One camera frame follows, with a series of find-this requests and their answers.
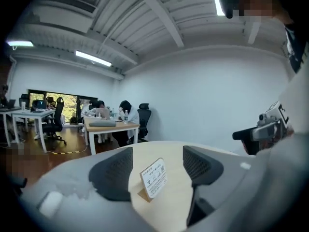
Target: card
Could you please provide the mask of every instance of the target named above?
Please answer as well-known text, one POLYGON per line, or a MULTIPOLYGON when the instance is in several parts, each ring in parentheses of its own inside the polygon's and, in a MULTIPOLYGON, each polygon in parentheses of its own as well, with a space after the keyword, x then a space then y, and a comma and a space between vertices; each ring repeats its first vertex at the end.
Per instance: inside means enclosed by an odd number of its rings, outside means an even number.
POLYGON ((144 192, 150 202, 168 181, 164 160, 162 158, 156 160, 140 173, 140 178, 144 186, 144 192))

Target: ceiling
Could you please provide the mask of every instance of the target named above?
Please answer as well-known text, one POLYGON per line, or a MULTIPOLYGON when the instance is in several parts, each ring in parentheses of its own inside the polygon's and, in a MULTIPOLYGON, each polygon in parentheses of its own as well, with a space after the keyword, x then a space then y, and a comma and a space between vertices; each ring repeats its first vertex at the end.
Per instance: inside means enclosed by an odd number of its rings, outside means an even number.
POLYGON ((35 47, 10 50, 16 58, 39 58, 91 67, 75 50, 126 71, 162 55, 209 45, 265 48, 284 56, 283 25, 217 16, 214 0, 35 0, 8 39, 35 47))

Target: wooden desk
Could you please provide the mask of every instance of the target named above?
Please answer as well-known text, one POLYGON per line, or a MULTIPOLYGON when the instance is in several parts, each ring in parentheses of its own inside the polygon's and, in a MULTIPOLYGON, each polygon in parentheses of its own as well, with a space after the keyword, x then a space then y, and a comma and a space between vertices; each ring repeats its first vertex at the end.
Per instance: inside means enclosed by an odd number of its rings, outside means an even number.
POLYGON ((135 130, 134 134, 134 143, 137 144, 138 142, 138 134, 139 134, 139 124, 134 124, 132 122, 128 122, 128 124, 125 124, 123 122, 116 122, 116 126, 114 127, 95 127, 95 126, 89 126, 89 123, 95 121, 95 119, 90 117, 84 117, 84 136, 85 136, 85 142, 88 146, 88 135, 87 132, 89 132, 89 142, 90 142, 90 150, 91 154, 96 154, 96 147, 95 147, 95 134, 103 134, 103 133, 112 133, 117 131, 129 131, 129 130, 135 130))
POLYGON ((183 146, 192 145, 204 149, 233 154, 229 151, 210 146, 172 142, 154 141, 132 145, 133 170, 129 178, 128 190, 134 209, 156 231, 180 232, 186 230, 193 189, 192 181, 183 167, 183 146), (138 195, 143 189, 140 172, 158 158, 163 158, 168 182, 159 194, 148 203, 138 195))

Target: yellow floor tape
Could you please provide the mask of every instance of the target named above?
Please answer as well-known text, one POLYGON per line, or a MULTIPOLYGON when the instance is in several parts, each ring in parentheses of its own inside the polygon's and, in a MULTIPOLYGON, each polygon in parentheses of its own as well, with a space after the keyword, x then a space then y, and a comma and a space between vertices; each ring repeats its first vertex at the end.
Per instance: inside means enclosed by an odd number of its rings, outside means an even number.
POLYGON ((65 154, 73 154, 73 153, 81 153, 83 151, 72 151, 72 152, 60 152, 60 153, 56 153, 53 151, 48 151, 48 153, 53 153, 54 155, 65 155, 65 154))

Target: table surface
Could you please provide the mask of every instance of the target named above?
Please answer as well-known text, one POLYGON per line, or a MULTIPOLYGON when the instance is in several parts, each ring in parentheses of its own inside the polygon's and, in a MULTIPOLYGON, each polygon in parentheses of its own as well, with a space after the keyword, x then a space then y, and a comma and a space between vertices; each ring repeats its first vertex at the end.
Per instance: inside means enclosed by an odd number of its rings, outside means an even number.
POLYGON ((84 117, 84 124, 87 128, 88 132, 96 132, 96 131, 110 131, 110 130, 118 130, 118 129, 134 129, 136 127, 140 127, 139 124, 135 124, 132 122, 128 122, 125 124, 124 122, 116 122, 116 126, 89 126, 89 123, 93 122, 94 119, 89 117, 84 117))
POLYGON ((32 113, 30 110, 18 110, 18 111, 14 111, 14 112, 11 112, 11 114, 13 116, 16 116, 16 117, 45 117, 45 116, 48 116, 52 113, 54 113, 55 110, 45 110, 41 113, 32 113))
POLYGON ((21 110, 21 107, 13 107, 11 109, 8 108, 0 108, 0 113, 14 112, 17 110, 21 110))
POLYGON ((128 190, 131 193, 132 205, 157 231, 180 232, 186 229, 193 189, 192 181, 183 167, 184 145, 235 155, 210 146, 183 142, 154 141, 131 145, 134 167, 128 190), (158 195, 148 203, 138 195, 138 192, 143 189, 140 172, 158 158, 163 158, 165 162, 168 181, 158 195))

